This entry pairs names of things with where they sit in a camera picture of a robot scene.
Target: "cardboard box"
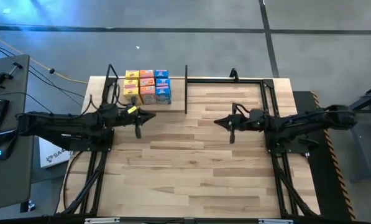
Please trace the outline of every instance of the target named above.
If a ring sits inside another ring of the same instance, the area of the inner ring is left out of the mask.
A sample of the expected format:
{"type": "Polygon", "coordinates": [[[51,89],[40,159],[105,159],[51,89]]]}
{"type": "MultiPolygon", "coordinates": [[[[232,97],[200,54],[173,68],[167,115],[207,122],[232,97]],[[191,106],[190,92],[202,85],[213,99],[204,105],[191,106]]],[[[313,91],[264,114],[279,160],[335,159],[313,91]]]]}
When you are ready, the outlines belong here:
{"type": "Polygon", "coordinates": [[[155,70],[155,78],[168,78],[168,70],[155,70]]]}
{"type": "Polygon", "coordinates": [[[140,88],[140,94],[141,94],[142,102],[144,102],[145,105],[156,104],[154,86],[142,86],[140,88]]]}
{"type": "Polygon", "coordinates": [[[135,98],[137,99],[136,104],[137,105],[142,104],[141,97],[139,95],[139,88],[138,87],[123,88],[123,96],[126,98],[126,100],[129,103],[131,102],[131,98],[133,96],[135,96],[135,98]]]}
{"type": "Polygon", "coordinates": [[[168,105],[172,103],[172,94],[169,86],[157,86],[155,94],[157,104],[168,105]]]}
{"type": "Polygon", "coordinates": [[[66,162],[70,158],[70,152],[66,151],[51,142],[39,137],[40,167],[48,168],[66,162]]]}
{"type": "Polygon", "coordinates": [[[155,86],[154,78],[142,78],[140,79],[140,86],[155,86]]]}
{"type": "Polygon", "coordinates": [[[123,80],[123,88],[138,87],[138,80],[123,80]]]}
{"type": "Polygon", "coordinates": [[[140,78],[153,78],[153,70],[140,70],[140,78]]]}
{"type": "Polygon", "coordinates": [[[138,70],[126,70],[126,79],[139,79],[140,71],[138,70]]]}
{"type": "Polygon", "coordinates": [[[156,86],[170,86],[170,79],[169,78],[157,78],[156,86]]]}

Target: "concrete floor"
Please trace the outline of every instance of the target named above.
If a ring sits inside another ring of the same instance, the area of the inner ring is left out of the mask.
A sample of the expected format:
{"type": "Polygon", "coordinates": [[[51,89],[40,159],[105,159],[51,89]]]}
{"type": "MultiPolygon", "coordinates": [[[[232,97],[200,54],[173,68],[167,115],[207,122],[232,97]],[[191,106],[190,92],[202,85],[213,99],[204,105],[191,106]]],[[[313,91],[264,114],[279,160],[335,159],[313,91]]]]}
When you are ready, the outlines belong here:
{"type": "MultiPolygon", "coordinates": [[[[265,0],[271,29],[371,30],[371,0],[265,0]]],[[[0,24],[98,27],[178,27],[262,29],[258,0],[0,0],[0,24]],[[4,9],[10,13],[3,14],[4,9]]],[[[226,77],[236,67],[242,77],[272,77],[264,34],[70,33],[0,31],[0,39],[57,72],[87,81],[104,75],[109,63],[126,69],[164,68],[183,76],[226,77]]],[[[371,88],[371,35],[272,35],[281,78],[293,90],[313,90],[321,105],[350,104],[371,88]]],[[[40,71],[56,85],[84,94],[86,85],[40,71]]],[[[29,94],[56,113],[80,106],[30,76],[29,94]]],[[[27,101],[27,110],[42,110],[27,101]]],[[[331,131],[358,220],[371,222],[371,180],[350,183],[359,161],[347,131],[331,131]]],[[[62,179],[32,186],[39,206],[22,216],[52,214],[62,179]]],[[[0,218],[19,217],[18,206],[0,218]]]]}

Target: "blue box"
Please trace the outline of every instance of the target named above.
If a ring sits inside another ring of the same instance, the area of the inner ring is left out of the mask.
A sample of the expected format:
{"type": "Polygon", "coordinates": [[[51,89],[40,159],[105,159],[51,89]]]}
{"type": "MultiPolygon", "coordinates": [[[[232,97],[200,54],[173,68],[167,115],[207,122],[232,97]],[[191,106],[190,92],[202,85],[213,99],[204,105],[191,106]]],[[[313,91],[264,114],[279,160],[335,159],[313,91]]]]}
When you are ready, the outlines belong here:
{"type": "Polygon", "coordinates": [[[168,78],[168,70],[155,70],[155,78],[168,78]]]}
{"type": "Polygon", "coordinates": [[[170,86],[170,79],[169,78],[157,78],[156,86],[170,86]]]}
{"type": "Polygon", "coordinates": [[[169,105],[172,103],[172,94],[169,86],[156,86],[156,101],[159,105],[169,105]]]}

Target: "cable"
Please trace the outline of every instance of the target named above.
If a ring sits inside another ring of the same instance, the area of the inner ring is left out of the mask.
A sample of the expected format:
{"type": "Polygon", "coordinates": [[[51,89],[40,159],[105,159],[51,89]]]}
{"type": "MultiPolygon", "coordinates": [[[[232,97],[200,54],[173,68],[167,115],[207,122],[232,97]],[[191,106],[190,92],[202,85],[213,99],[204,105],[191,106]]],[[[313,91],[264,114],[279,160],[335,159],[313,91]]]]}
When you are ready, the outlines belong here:
{"type": "MultiPolygon", "coordinates": [[[[9,45],[9,44],[7,44],[7,43],[5,43],[5,42],[4,42],[3,40],[1,40],[1,39],[0,39],[0,43],[2,43],[2,44],[4,44],[4,45],[8,46],[8,47],[11,48],[12,50],[15,50],[16,52],[18,52],[18,53],[20,53],[20,54],[24,54],[24,53],[22,53],[20,50],[14,48],[13,46],[11,46],[11,45],[9,45]]],[[[51,70],[51,68],[46,67],[46,66],[43,65],[42,63],[36,61],[35,59],[33,59],[33,58],[30,58],[30,59],[31,59],[31,61],[35,62],[36,64],[40,65],[41,67],[43,67],[43,68],[45,68],[45,69],[47,69],[47,70],[49,70],[49,71],[51,70]]],[[[59,77],[61,77],[61,78],[63,78],[63,79],[66,79],[66,80],[68,80],[68,81],[71,81],[71,82],[77,82],[77,83],[88,84],[88,82],[84,82],[84,81],[80,81],[80,80],[74,80],[74,79],[68,78],[68,77],[66,77],[66,76],[64,76],[64,75],[61,75],[61,74],[59,74],[59,73],[57,73],[57,72],[54,72],[54,74],[58,75],[59,77]]]]}
{"type": "Polygon", "coordinates": [[[240,104],[240,103],[236,103],[235,104],[235,108],[236,108],[236,110],[237,111],[239,111],[241,114],[242,114],[242,116],[245,116],[245,114],[239,109],[239,107],[238,106],[240,106],[244,111],[246,111],[247,113],[250,113],[250,111],[249,110],[247,110],[246,108],[245,108],[245,106],[243,106],[242,104],[240,104]]]}
{"type": "Polygon", "coordinates": [[[73,162],[82,154],[83,151],[80,151],[77,155],[74,156],[72,161],[69,163],[68,169],[66,170],[65,180],[63,181],[63,190],[62,190],[62,199],[63,199],[63,208],[66,209],[66,183],[68,182],[68,175],[71,171],[73,162]]]}
{"type": "Polygon", "coordinates": [[[72,92],[72,91],[69,91],[69,90],[66,90],[66,89],[63,89],[63,88],[60,88],[60,87],[57,87],[57,86],[55,86],[55,85],[51,85],[51,84],[49,84],[49,83],[47,83],[46,81],[44,81],[43,79],[41,79],[40,77],[38,77],[34,72],[32,72],[32,71],[29,71],[31,74],[33,74],[34,76],[36,76],[39,80],[41,80],[42,82],[44,82],[44,83],[46,83],[46,84],[48,84],[48,85],[50,85],[50,86],[52,86],[52,87],[55,87],[55,88],[57,88],[57,89],[59,89],[59,90],[62,90],[62,91],[65,91],[65,92],[68,92],[68,93],[71,93],[71,94],[74,94],[74,95],[76,95],[76,96],[80,96],[80,97],[82,97],[82,98],[84,98],[84,96],[82,96],[82,95],[80,95],[80,94],[78,94],[78,93],[74,93],[74,92],[72,92]]]}
{"type": "Polygon", "coordinates": [[[120,105],[122,105],[122,106],[127,106],[127,105],[125,105],[124,103],[121,103],[120,101],[119,101],[119,97],[120,97],[120,95],[121,95],[121,87],[120,87],[120,85],[117,85],[117,95],[115,95],[116,96],[116,104],[120,104],[120,105]]]}
{"type": "Polygon", "coordinates": [[[36,101],[36,103],[38,103],[40,106],[42,106],[44,109],[48,110],[50,113],[53,113],[52,111],[50,111],[47,107],[43,106],[43,104],[41,104],[39,101],[37,101],[35,98],[33,98],[33,96],[27,94],[27,93],[23,93],[23,92],[12,92],[12,93],[3,93],[3,94],[0,94],[0,96],[3,96],[3,95],[10,95],[10,94],[15,94],[15,93],[20,93],[20,94],[24,94],[24,95],[27,95],[29,97],[31,97],[34,101],[36,101]]]}
{"type": "MultiPolygon", "coordinates": [[[[1,49],[1,50],[0,50],[0,53],[4,54],[4,55],[7,56],[7,57],[10,57],[10,56],[9,56],[8,54],[4,53],[2,50],[4,50],[4,51],[8,52],[9,54],[12,54],[12,55],[15,56],[14,53],[12,53],[12,52],[10,52],[10,51],[8,51],[8,50],[2,48],[2,47],[0,47],[0,49],[1,49]]],[[[43,75],[41,72],[39,72],[35,67],[33,67],[32,65],[29,65],[29,67],[33,68],[37,73],[41,74],[41,76],[43,76],[43,77],[44,77],[47,81],[49,81],[51,84],[49,84],[49,83],[47,83],[46,81],[42,80],[40,77],[38,77],[38,76],[37,76],[35,73],[33,73],[32,71],[29,71],[31,74],[33,74],[34,76],[36,76],[40,81],[42,81],[42,82],[44,82],[44,83],[46,83],[46,84],[48,84],[48,85],[50,85],[50,86],[52,86],[52,87],[55,87],[55,88],[59,89],[63,94],[65,94],[67,97],[69,97],[72,101],[74,101],[76,104],[78,104],[78,105],[81,106],[80,103],[78,103],[75,99],[73,99],[71,96],[69,96],[68,94],[66,94],[64,91],[69,92],[69,93],[72,93],[72,94],[77,95],[77,96],[80,96],[80,97],[82,97],[82,98],[84,98],[84,96],[82,96],[82,95],[80,95],[80,94],[77,94],[77,93],[74,93],[74,92],[72,92],[72,91],[65,90],[65,89],[62,89],[62,88],[60,88],[60,87],[57,87],[57,86],[56,86],[56,85],[55,85],[51,80],[49,80],[45,75],[43,75]]]]}
{"type": "Polygon", "coordinates": [[[96,107],[96,105],[94,104],[93,100],[92,100],[92,95],[90,94],[90,102],[91,102],[91,105],[93,105],[93,108],[96,109],[98,111],[98,108],[96,107]]]}
{"type": "Polygon", "coordinates": [[[85,113],[88,111],[88,108],[89,108],[90,105],[91,105],[91,102],[92,102],[92,99],[90,98],[90,100],[89,100],[89,102],[88,102],[88,105],[87,105],[86,109],[85,109],[81,114],[79,114],[78,116],[75,116],[74,118],[69,118],[68,120],[76,119],[76,118],[80,118],[81,116],[85,115],[85,113]]]}

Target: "orange box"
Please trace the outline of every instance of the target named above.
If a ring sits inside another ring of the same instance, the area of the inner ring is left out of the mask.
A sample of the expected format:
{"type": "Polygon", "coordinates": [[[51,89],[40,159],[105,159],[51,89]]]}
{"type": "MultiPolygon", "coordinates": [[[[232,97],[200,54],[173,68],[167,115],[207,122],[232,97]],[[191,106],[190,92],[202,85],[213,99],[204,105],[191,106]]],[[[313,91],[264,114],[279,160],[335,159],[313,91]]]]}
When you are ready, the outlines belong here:
{"type": "Polygon", "coordinates": [[[140,78],[153,78],[153,70],[140,70],[140,78]]]}
{"type": "Polygon", "coordinates": [[[145,105],[156,104],[155,86],[143,86],[140,95],[145,105]]]}
{"type": "Polygon", "coordinates": [[[154,78],[142,78],[140,79],[140,86],[151,86],[155,85],[155,79],[154,78]]]}

